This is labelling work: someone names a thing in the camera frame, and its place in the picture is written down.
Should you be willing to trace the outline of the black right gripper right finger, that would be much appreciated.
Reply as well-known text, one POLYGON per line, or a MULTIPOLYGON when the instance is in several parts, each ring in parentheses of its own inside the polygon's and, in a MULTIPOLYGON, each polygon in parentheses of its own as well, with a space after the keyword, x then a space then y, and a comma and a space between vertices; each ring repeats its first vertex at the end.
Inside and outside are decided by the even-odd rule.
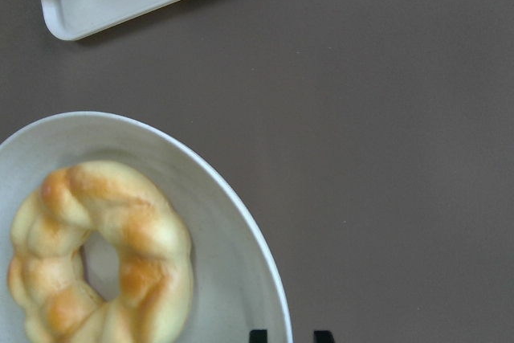
POLYGON ((315 330, 313 332, 314 343, 334 343, 334 337, 329 330, 315 330))

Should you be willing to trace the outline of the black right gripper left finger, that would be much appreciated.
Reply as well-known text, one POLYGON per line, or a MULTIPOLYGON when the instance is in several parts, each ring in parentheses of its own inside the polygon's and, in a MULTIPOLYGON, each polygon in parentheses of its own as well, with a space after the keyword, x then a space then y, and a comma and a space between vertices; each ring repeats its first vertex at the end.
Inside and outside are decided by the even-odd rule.
POLYGON ((267 343, 267 330, 266 329, 252 329, 249 332, 249 343, 267 343))

